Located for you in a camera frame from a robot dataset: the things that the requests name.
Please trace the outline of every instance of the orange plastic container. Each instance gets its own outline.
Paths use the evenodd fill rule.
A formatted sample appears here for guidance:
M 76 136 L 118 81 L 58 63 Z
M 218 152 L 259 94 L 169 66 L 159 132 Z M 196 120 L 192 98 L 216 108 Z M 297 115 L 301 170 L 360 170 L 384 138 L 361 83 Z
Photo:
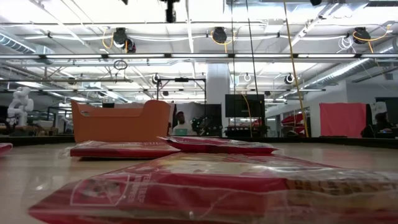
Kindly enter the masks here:
M 75 141 L 157 142 L 167 135 L 170 105 L 149 100 L 143 108 L 96 108 L 72 101 Z

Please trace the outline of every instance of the ceiling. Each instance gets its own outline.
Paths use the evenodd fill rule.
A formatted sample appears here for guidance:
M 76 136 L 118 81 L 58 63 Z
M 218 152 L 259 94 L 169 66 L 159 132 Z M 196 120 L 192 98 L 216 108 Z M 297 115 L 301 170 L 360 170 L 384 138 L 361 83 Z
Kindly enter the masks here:
M 0 2 L 0 33 L 12 34 L 18 41 L 29 46 L 46 46 L 55 54 L 124 53 L 115 45 L 107 49 L 103 44 L 103 41 L 106 45 L 111 44 L 111 39 L 108 37 L 117 27 L 127 29 L 127 34 L 134 41 L 139 54 L 251 54 L 252 49 L 257 54 L 289 53 L 287 24 L 283 21 L 280 23 L 280 19 L 285 19 L 283 4 L 280 1 L 275 2 L 277 3 L 250 4 L 249 14 L 246 6 L 235 6 L 232 10 L 233 22 L 231 22 L 231 7 L 225 5 L 223 0 L 189 0 L 188 5 L 186 1 L 180 1 L 174 4 L 176 23 L 168 24 L 165 22 L 167 6 L 158 0 L 130 0 L 127 6 L 118 0 L 45 0 L 41 1 L 44 10 L 37 7 L 35 0 L 3 0 Z M 372 38 L 383 36 L 386 33 L 387 24 L 390 24 L 388 34 L 372 42 L 374 50 L 377 51 L 377 46 L 395 36 L 398 29 L 396 8 L 392 10 L 391 7 L 365 7 L 367 1 L 347 1 L 353 3 L 335 5 L 331 11 L 324 14 L 323 19 L 318 20 L 317 17 L 325 9 L 326 4 L 313 7 L 309 1 L 293 2 L 287 5 L 293 42 L 296 34 L 305 27 L 308 28 L 304 35 L 301 34 L 301 38 L 294 42 L 294 53 L 334 54 L 339 52 L 343 54 L 354 50 L 359 53 L 368 52 L 367 44 L 352 44 L 352 47 L 342 49 L 341 41 L 345 35 L 351 35 L 355 27 L 365 27 Z M 236 40 L 228 44 L 226 48 L 224 45 L 214 43 L 211 37 L 206 36 L 211 34 L 214 27 L 224 27 L 229 38 L 233 31 Z M 0 45 L 0 54 L 19 54 L 19 52 Z M 127 61 L 146 62 L 146 60 L 138 59 Z M 56 62 L 67 62 L 67 60 L 56 60 Z M 46 65 L 46 67 L 47 73 L 54 73 L 51 78 L 102 79 L 97 81 L 100 83 L 100 88 L 112 89 L 153 88 L 151 79 L 156 73 L 161 78 L 206 77 L 208 63 L 206 61 L 177 62 L 170 65 L 166 65 L 168 62 L 166 59 L 157 59 L 155 62 L 164 65 L 130 66 L 125 71 L 119 72 L 118 77 L 126 77 L 132 82 L 117 83 L 103 81 L 103 79 L 114 78 L 117 70 L 109 73 L 108 68 L 101 64 L 87 67 L 62 67 L 60 70 L 57 70 L 60 66 Z M 24 62 L 20 60 L 8 60 L 7 63 L 24 67 Z M 239 80 L 236 82 L 238 87 L 254 88 L 252 62 L 236 62 L 234 66 L 233 63 L 228 63 L 231 75 L 235 75 Z M 336 63 L 333 62 L 298 62 L 295 63 L 295 69 L 301 82 L 305 82 L 334 65 Z M 24 68 L 44 77 L 44 67 L 26 65 Z M 288 62 L 256 62 L 255 70 L 258 88 L 281 88 L 285 85 L 286 74 L 293 72 L 292 64 Z M 14 73 L 3 71 L 0 75 L 4 79 L 40 78 L 26 76 L 26 74 L 21 76 L 21 73 L 15 71 Z M 56 84 L 52 83 L 57 88 L 85 88 L 81 83 Z M 197 88 L 197 91 L 170 93 L 167 98 L 203 98 L 202 90 L 193 82 L 170 82 L 167 88 Z M 73 96 L 73 93 L 60 94 Z M 118 94 L 128 101 L 147 100 L 151 97 L 150 94 L 128 91 Z M 93 92 L 80 94 L 80 97 L 84 98 L 84 96 L 89 100 L 98 99 L 98 95 Z

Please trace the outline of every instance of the red curtain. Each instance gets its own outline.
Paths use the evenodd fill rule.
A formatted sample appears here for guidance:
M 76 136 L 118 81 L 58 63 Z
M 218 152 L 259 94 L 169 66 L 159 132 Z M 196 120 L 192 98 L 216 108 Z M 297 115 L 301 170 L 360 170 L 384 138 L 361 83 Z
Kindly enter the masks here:
M 321 135 L 360 138 L 366 126 L 363 103 L 320 103 Z

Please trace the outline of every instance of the plastic wrapper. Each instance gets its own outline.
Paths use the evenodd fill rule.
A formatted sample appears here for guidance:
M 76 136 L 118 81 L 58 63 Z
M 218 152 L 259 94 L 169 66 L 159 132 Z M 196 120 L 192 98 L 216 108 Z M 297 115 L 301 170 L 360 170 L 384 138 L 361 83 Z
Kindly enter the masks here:
M 273 154 L 187 154 L 71 182 L 47 223 L 397 223 L 398 176 Z
M 72 157 L 160 158 L 180 152 L 163 142 L 87 141 L 69 149 Z
M 0 156 L 4 156 L 12 149 L 12 143 L 0 143 Z
M 277 150 L 270 144 L 230 139 L 199 137 L 159 137 L 182 152 L 205 153 L 272 153 Z

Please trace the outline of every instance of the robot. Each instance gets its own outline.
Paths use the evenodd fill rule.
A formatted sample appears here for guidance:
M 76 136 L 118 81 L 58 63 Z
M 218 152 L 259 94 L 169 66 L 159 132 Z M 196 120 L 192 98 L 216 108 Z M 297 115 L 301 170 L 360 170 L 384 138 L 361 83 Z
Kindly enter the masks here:
M 19 118 L 18 126 L 25 126 L 27 122 L 27 112 L 33 111 L 33 100 L 28 97 L 30 88 L 18 87 L 14 92 L 14 99 L 8 107 L 8 123 L 13 126 Z

